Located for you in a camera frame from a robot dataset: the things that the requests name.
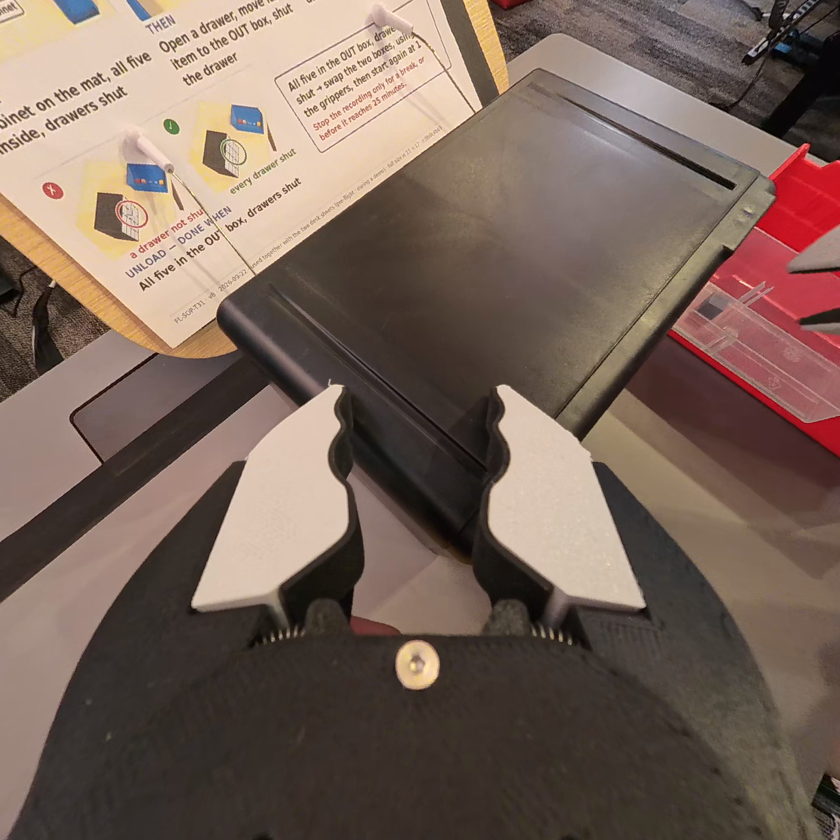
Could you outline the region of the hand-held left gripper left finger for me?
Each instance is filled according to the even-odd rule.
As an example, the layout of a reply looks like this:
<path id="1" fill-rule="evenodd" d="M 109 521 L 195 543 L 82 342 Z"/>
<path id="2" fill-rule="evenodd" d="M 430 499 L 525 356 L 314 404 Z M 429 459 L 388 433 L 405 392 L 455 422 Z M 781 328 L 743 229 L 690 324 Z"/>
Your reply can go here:
<path id="1" fill-rule="evenodd" d="M 254 447 L 191 601 L 200 613 L 265 606 L 276 625 L 304 624 L 317 600 L 350 614 L 364 570 L 348 477 L 348 390 L 328 386 Z"/>

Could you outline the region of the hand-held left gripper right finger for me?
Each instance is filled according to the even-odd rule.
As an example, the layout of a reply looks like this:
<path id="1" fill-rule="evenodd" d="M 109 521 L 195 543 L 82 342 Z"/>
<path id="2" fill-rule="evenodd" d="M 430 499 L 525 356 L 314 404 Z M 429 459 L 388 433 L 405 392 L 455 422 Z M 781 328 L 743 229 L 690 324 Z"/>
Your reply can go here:
<path id="1" fill-rule="evenodd" d="M 580 607 L 643 615 L 590 452 L 509 385 L 491 393 L 487 430 L 472 567 L 488 625 L 562 625 Z"/>

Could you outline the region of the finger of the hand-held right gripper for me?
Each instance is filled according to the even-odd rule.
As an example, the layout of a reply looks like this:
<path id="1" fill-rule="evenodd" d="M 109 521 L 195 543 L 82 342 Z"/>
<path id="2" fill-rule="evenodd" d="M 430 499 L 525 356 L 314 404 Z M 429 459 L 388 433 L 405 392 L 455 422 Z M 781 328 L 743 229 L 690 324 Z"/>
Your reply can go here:
<path id="1" fill-rule="evenodd" d="M 794 257 L 786 268 L 792 275 L 839 271 L 839 226 L 826 232 Z"/>
<path id="2" fill-rule="evenodd" d="M 839 289 L 805 289 L 800 296 L 802 329 L 839 328 Z"/>

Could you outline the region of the clear plastic drawer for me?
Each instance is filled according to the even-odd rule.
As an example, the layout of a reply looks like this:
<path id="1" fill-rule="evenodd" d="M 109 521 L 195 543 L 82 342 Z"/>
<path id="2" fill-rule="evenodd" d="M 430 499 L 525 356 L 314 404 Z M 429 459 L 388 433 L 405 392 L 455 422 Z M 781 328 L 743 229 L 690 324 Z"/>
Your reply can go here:
<path id="1" fill-rule="evenodd" d="M 838 337 L 804 331 L 790 292 L 798 280 L 781 264 L 732 258 L 674 327 L 676 336 L 804 424 L 838 418 Z M 697 307 L 718 295 L 728 305 L 711 321 Z"/>

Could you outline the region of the red plastic bin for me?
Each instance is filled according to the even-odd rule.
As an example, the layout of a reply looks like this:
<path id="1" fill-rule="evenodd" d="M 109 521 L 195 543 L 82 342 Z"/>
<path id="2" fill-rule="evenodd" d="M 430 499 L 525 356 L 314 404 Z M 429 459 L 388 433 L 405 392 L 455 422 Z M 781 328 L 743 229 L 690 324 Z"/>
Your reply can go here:
<path id="1" fill-rule="evenodd" d="M 786 275 L 798 280 L 797 290 L 790 292 L 789 296 L 793 301 L 794 310 L 799 315 L 800 296 L 805 289 L 839 289 L 838 272 L 792 275 L 786 270 L 794 257 L 838 226 L 839 222 L 839 163 L 815 163 L 809 159 L 809 150 L 807 144 L 803 145 L 772 173 L 770 180 L 775 188 L 774 203 L 733 256 L 722 264 L 723 266 L 732 258 L 750 259 L 757 261 L 761 266 L 772 262 L 781 264 Z M 803 330 L 838 337 L 838 329 Z M 735 374 L 724 369 L 718 362 L 695 350 L 687 341 L 675 335 L 674 328 L 670 336 L 731 382 L 739 385 L 746 393 L 797 427 L 807 437 L 838 456 L 839 413 L 835 419 L 814 424 L 803 423 Z"/>

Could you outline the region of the black drawer cabinet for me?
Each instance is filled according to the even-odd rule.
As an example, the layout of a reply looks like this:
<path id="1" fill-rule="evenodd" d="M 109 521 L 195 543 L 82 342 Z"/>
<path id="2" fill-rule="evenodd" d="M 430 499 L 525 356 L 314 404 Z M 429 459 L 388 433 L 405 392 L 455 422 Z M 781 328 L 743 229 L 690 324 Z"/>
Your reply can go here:
<path id="1" fill-rule="evenodd" d="M 536 69 L 217 322 L 298 404 L 344 385 L 357 463 L 469 550 L 492 389 L 583 438 L 774 199 L 752 167 Z"/>

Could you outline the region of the black stand legs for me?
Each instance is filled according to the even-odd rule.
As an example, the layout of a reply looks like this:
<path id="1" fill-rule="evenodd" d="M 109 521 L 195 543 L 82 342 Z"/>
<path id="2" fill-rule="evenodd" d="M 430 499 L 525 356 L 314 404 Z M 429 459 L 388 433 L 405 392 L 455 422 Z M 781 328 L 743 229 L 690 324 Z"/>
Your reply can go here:
<path id="1" fill-rule="evenodd" d="M 838 93 L 838 53 L 825 52 L 807 70 L 782 102 L 760 124 L 765 133 L 781 139 L 798 120 L 816 103 L 831 93 Z"/>

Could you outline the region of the dark grey desk mat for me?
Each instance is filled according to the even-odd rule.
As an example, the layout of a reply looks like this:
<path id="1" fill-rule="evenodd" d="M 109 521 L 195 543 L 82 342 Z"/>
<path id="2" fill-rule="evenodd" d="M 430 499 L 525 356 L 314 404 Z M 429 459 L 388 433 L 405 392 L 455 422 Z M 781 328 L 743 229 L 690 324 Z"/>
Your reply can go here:
<path id="1" fill-rule="evenodd" d="M 192 447 L 270 387 L 240 352 L 211 359 L 154 354 L 70 414 L 100 462 L 141 440 L 141 453 L 169 443 Z"/>

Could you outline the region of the wooden board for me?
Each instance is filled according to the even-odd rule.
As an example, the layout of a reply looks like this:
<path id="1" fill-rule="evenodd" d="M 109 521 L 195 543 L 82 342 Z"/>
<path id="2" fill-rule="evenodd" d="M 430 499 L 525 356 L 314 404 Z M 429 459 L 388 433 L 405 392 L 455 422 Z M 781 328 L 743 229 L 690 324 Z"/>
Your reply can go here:
<path id="1" fill-rule="evenodd" d="M 490 5 L 487 1 L 445 1 L 442 5 L 479 100 L 486 106 L 510 86 Z M 146 350 L 178 358 L 214 358 L 235 349 L 214 318 L 181 344 L 165 343 L 5 196 L 1 208 L 2 237 L 109 329 Z"/>

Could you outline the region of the silver and blue stand foot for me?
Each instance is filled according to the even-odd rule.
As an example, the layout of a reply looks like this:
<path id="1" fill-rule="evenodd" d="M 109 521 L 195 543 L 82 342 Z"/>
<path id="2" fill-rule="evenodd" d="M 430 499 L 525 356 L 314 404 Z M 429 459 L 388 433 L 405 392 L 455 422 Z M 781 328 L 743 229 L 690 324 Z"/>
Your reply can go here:
<path id="1" fill-rule="evenodd" d="M 742 57 L 741 63 L 750 67 L 765 57 L 811 12 L 824 1 L 772 1 L 769 10 L 763 10 L 758 2 L 739 1 L 754 20 L 766 24 L 768 31 L 761 41 L 750 48 Z"/>

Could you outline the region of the white peg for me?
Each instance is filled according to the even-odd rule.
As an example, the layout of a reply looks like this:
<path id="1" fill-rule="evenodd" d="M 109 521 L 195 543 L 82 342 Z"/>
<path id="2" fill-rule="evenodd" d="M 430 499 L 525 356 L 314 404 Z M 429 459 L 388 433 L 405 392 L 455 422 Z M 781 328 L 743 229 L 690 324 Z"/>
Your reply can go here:
<path id="1" fill-rule="evenodd" d="M 168 175 L 175 173 L 175 166 L 169 157 L 137 127 L 129 126 L 124 130 L 122 152 L 127 162 L 140 162 L 140 158 L 143 158 L 161 168 Z"/>
<path id="2" fill-rule="evenodd" d="M 414 25 L 410 21 L 381 3 L 376 3 L 371 9 L 371 20 L 379 29 L 390 28 L 402 35 L 409 37 L 414 35 Z"/>

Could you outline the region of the printed instruction sheet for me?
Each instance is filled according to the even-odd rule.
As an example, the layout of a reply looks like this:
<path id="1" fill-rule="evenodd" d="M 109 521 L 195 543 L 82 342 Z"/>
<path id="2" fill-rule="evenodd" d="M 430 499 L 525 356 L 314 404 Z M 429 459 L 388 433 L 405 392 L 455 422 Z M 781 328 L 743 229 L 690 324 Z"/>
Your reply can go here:
<path id="1" fill-rule="evenodd" d="M 2 2 L 1 53 L 2 195 L 171 346 L 481 108 L 442 2 Z"/>

